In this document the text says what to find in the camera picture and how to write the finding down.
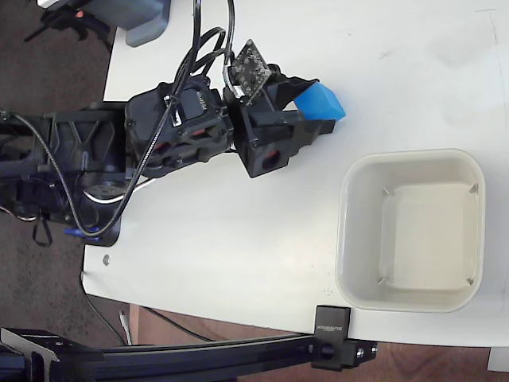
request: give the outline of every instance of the wire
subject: wire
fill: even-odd
[[[226,40],[226,52],[224,53],[224,65],[223,65],[223,79],[224,83],[228,86],[230,91],[233,93],[235,98],[239,98],[237,90],[234,88],[230,81],[230,75],[228,74],[228,64],[231,63],[231,56],[233,55],[233,35],[235,33],[235,4],[234,0],[228,0],[228,37]]]
[[[134,188],[134,191],[135,192],[139,191],[143,187],[148,186],[150,183],[153,183],[156,180],[157,180],[156,178],[152,178],[152,179],[147,179],[146,181],[143,181],[142,183],[138,183],[136,185],[136,187]],[[121,201],[124,198],[124,195],[119,195],[119,196],[113,197],[111,199],[99,199],[98,197],[94,197],[93,195],[91,195],[87,191],[83,191],[83,194],[85,195],[85,197],[87,197],[88,199],[90,199],[94,203],[98,203],[100,205],[112,205],[114,203],[117,203],[117,202]]]
[[[32,216],[32,217],[22,217],[22,216],[17,216],[17,215],[14,215],[14,213],[12,211],[10,211],[9,209],[6,209],[5,207],[2,207],[0,205],[0,210],[2,210],[3,212],[5,212],[7,215],[11,216],[11,217],[15,217],[16,219],[18,220],[21,220],[25,223],[28,223],[30,221],[35,221],[37,220],[37,216]]]
[[[130,335],[129,318],[123,312],[123,310],[119,311],[119,318],[120,318],[120,324],[122,325],[122,328],[124,329],[124,333],[126,334],[127,344],[128,345],[132,345],[133,344],[133,338]]]
[[[41,142],[46,154],[50,162],[55,167],[55,171],[58,174],[60,181],[62,182],[62,186],[64,187],[65,194],[68,198],[69,208],[71,209],[72,216],[74,217],[74,221],[76,223],[76,227],[83,233],[83,235],[87,238],[96,238],[104,236],[106,232],[108,232],[119,220],[120,216],[124,212],[127,206],[127,202],[130,197],[133,195],[133,192],[136,188],[139,178],[141,177],[143,171],[145,170],[146,163],[148,162],[150,155],[153,152],[154,147],[156,146],[157,140],[161,135],[166,123],[169,120],[169,116],[172,113],[173,107],[178,103],[182,90],[186,85],[188,78],[191,76],[192,67],[196,63],[196,57],[198,55],[198,51],[200,50],[200,30],[201,30],[201,0],[194,0],[194,8],[193,8],[193,35],[192,35],[192,49],[191,54],[189,55],[188,62],[185,65],[185,71],[181,78],[175,82],[175,86],[173,86],[172,94],[170,95],[170,101],[168,107],[166,108],[163,116],[161,117],[157,128],[153,131],[150,137],[150,144],[146,147],[145,153],[142,155],[142,160],[140,161],[138,168],[134,171],[134,176],[132,177],[129,185],[127,185],[126,193],[124,198],[120,201],[117,208],[112,213],[111,219],[104,227],[100,230],[91,232],[88,231],[84,226],[83,221],[81,220],[81,216],[78,213],[76,208],[76,203],[74,202],[74,198],[72,196],[71,190],[68,186],[67,181],[65,180],[62,169],[56,163],[56,159],[49,148],[48,143],[46,143],[44,137],[39,132],[39,130],[27,119],[21,117],[20,115],[12,113],[11,115],[18,119],[20,122],[24,123],[32,132],[33,135]]]
[[[217,57],[224,55],[226,49],[217,49],[214,52],[207,53],[205,56],[200,58],[193,67],[193,72],[197,72],[200,68],[207,68],[209,65],[212,65]]]
[[[217,38],[217,42],[216,42],[216,45],[214,47],[214,51],[219,50],[221,48],[221,46],[223,46],[224,38],[226,37],[226,31],[223,28],[219,27],[219,26],[208,30],[207,32],[204,33],[203,36],[201,36],[201,38],[200,38],[200,49],[202,49],[203,46],[211,38],[213,38],[215,35],[219,35],[219,36]],[[185,68],[185,65],[188,63],[190,55],[191,55],[191,49],[185,54],[184,59],[182,60],[181,64],[179,65],[179,68],[177,70],[177,75],[175,77],[176,81],[179,78],[181,78],[181,76],[183,74],[183,71],[184,71],[184,68]],[[207,75],[208,70],[210,69],[210,67],[212,66],[213,63],[214,63],[214,61],[208,63],[208,66],[205,67],[205,69],[202,72],[202,74],[204,76]]]
[[[118,338],[118,340],[120,341],[120,343],[123,345],[123,346],[127,346],[127,342],[123,339],[123,337],[120,335],[120,333],[117,331],[117,329],[115,329],[111,323],[101,314],[101,312],[99,312],[99,310],[95,307],[94,303],[91,301],[91,299],[88,297],[88,294],[87,292],[85,291],[85,287],[83,286],[83,280],[82,280],[82,277],[83,277],[83,273],[84,273],[84,265],[85,265],[85,252],[83,253],[83,257],[81,259],[81,273],[80,273],[80,279],[78,280],[78,283],[80,285],[80,289],[81,291],[83,292],[83,296],[85,297],[85,299],[87,300],[88,302],[88,305],[92,308],[92,310],[94,310],[94,312],[99,316],[99,318],[101,319],[101,321],[104,323],[104,325],[107,326],[107,328],[109,330],[111,330],[111,332]]]
[[[208,337],[202,336],[201,334],[198,334],[198,333],[194,333],[193,331],[185,328],[184,326],[177,324],[171,318],[166,317],[164,314],[160,314],[159,312],[157,312],[156,310],[154,310],[152,308],[147,308],[146,306],[143,306],[143,309],[149,311],[151,314],[154,314],[154,315],[158,316],[160,319],[165,320],[170,325],[175,326],[177,329],[182,330],[184,333],[187,333],[190,336],[193,336],[193,337],[198,338],[199,340],[202,340],[202,341],[205,341],[205,342],[214,342],[214,340],[212,340],[212,339],[210,339]]]

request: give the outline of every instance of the gray carpet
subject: gray carpet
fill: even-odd
[[[35,2],[0,1],[0,107],[40,114],[101,100],[109,53],[95,35],[78,43],[71,30],[50,30],[24,43],[41,14]],[[53,246],[39,248],[31,223],[0,214],[0,327],[46,329],[84,345],[115,346],[80,292],[84,246],[62,229],[53,225]],[[122,330],[118,311],[126,305],[92,300]]]

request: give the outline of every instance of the blue foam block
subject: blue foam block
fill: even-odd
[[[294,102],[307,119],[335,119],[339,121],[346,116],[336,95],[320,82],[313,84]]]

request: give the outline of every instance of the black plastic housing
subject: black plastic housing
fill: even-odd
[[[89,228],[104,226],[116,204],[97,204],[84,197],[84,191],[108,198],[125,189],[124,105],[96,103],[82,111],[26,117],[49,144],[71,187],[82,220]],[[73,226],[68,199],[41,143],[32,138],[27,150],[26,145],[17,149],[13,142],[19,136],[32,137],[30,129],[5,115],[0,119],[0,135],[0,206],[16,216],[39,216],[40,220]],[[2,141],[7,140],[10,147],[2,145]],[[118,235],[119,224],[101,240],[86,241],[94,245],[112,245]]]
[[[235,126],[234,144],[250,177],[257,177],[288,165],[290,157],[318,135],[330,134],[333,119],[307,120],[299,110],[284,110],[317,80],[303,80],[281,74],[270,64],[272,75],[257,97],[235,98],[224,89],[231,121]]]
[[[227,107],[205,76],[191,77],[157,141],[147,167],[146,177],[167,173],[208,160],[231,146],[233,126]],[[136,95],[126,105],[126,131],[139,161],[150,143],[150,136],[165,112],[172,84]]]

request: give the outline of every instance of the blue connector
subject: blue connector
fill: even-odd
[[[99,228],[97,228],[97,227],[90,229],[91,232],[97,232],[98,230],[99,230]],[[78,228],[66,228],[66,229],[64,229],[64,234],[70,235],[70,236],[75,236],[75,237],[83,237],[84,239],[91,240],[91,241],[101,241],[100,237],[95,237],[95,238],[86,237]]]
[[[335,119],[337,122],[346,116],[336,95],[320,82],[311,85],[294,102],[307,119]]]

